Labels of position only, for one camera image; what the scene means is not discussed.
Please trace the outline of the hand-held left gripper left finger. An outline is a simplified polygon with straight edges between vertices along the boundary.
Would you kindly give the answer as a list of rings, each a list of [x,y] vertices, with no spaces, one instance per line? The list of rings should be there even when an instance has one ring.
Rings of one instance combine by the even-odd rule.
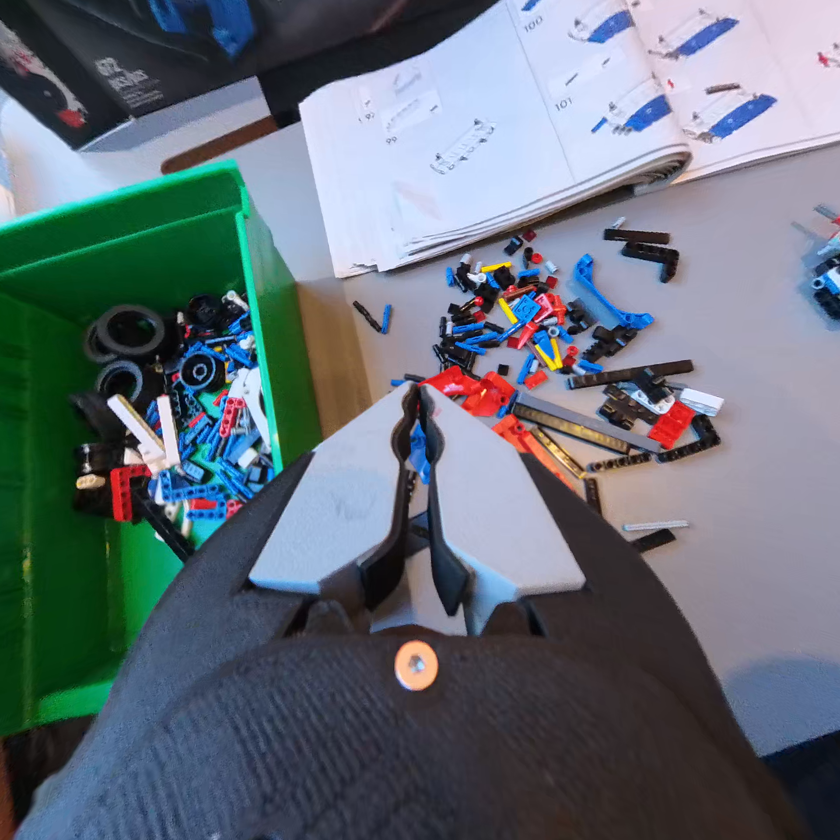
[[[248,577],[263,589],[373,611],[405,565],[415,383],[399,386],[312,452]]]

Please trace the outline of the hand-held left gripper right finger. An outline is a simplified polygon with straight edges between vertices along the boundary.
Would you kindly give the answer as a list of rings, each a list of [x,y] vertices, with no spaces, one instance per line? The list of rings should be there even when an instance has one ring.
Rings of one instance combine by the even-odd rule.
[[[431,385],[419,388],[434,585],[448,616],[577,592],[585,575],[521,454]]]

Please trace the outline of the small blue brick piece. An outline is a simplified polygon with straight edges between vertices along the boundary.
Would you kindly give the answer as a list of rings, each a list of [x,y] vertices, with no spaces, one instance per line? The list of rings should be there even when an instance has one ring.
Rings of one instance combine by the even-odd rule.
[[[414,469],[424,486],[428,486],[431,465],[427,458],[427,438],[422,425],[416,421],[409,437],[410,451],[408,463]]]

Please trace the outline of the grey desk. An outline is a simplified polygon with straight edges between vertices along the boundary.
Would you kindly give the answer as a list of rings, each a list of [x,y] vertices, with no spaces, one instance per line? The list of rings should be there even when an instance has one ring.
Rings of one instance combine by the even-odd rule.
[[[298,283],[321,429],[331,435],[392,379],[434,369],[448,256],[337,280],[299,124],[229,152]],[[651,312],[615,366],[692,360],[688,387],[720,396],[720,447],[601,477],[605,516],[685,519],[648,555],[696,632],[757,753],[838,729],[838,331],[799,298],[793,227],[838,206],[838,147],[595,200],[537,225],[535,248],[567,280],[583,254],[616,305]],[[621,255],[605,228],[670,234],[676,275]],[[388,334],[353,309],[363,304]]]

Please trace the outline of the pile of bricks in bin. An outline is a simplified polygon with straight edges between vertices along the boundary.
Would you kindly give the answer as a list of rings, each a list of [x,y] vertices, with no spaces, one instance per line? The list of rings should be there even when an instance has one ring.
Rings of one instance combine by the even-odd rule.
[[[98,367],[69,396],[92,433],[76,447],[73,508],[146,522],[185,561],[275,476],[256,331],[246,294],[202,293],[158,312],[119,304],[87,327]]]

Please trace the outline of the pile of loose toy bricks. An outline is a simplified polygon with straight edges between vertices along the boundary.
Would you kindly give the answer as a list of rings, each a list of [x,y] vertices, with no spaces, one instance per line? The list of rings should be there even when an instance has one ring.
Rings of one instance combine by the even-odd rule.
[[[446,269],[447,287],[465,300],[438,322],[437,373],[404,374],[391,387],[428,384],[494,420],[495,434],[600,511],[598,476],[720,447],[723,400],[675,381],[695,370],[691,360],[616,367],[655,316],[616,305],[591,254],[561,285],[560,269],[529,247],[533,238],[511,238],[495,264],[464,255]]]

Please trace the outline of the green plastic bin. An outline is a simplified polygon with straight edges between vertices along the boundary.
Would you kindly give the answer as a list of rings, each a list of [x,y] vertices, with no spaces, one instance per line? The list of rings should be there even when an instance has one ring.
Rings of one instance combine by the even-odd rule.
[[[85,328],[117,305],[172,311],[244,291],[276,471],[322,439],[298,289],[233,161],[2,227],[2,737],[93,715],[181,563],[146,522],[80,511],[69,395]]]

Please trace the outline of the black angled beam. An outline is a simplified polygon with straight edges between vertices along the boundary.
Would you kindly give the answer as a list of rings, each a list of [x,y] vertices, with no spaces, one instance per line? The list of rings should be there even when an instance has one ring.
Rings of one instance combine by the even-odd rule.
[[[659,282],[667,284],[676,276],[679,265],[679,252],[664,245],[628,241],[621,250],[621,255],[660,266]]]

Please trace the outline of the white instruction booklet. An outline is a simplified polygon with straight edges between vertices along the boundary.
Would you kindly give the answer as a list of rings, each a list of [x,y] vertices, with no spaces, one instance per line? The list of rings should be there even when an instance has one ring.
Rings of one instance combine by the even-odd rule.
[[[838,1],[498,2],[299,105],[344,278],[838,142]]]

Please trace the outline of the toy brick car model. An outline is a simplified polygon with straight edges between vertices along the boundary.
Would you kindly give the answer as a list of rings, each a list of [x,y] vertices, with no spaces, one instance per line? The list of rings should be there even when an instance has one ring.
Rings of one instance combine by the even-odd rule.
[[[832,330],[839,329],[839,213],[834,204],[813,208],[820,221],[792,227],[804,239],[795,290],[809,309]]]

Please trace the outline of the person's legs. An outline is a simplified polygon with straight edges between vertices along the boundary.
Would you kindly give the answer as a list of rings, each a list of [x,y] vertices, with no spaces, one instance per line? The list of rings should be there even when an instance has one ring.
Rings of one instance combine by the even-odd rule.
[[[762,756],[814,838],[839,838],[839,731]]]

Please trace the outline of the black toy car box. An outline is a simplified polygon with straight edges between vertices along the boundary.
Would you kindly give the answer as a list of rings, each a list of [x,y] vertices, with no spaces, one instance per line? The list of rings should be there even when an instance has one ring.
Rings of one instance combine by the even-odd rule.
[[[78,150],[251,76],[256,2],[2,1],[2,92]]]

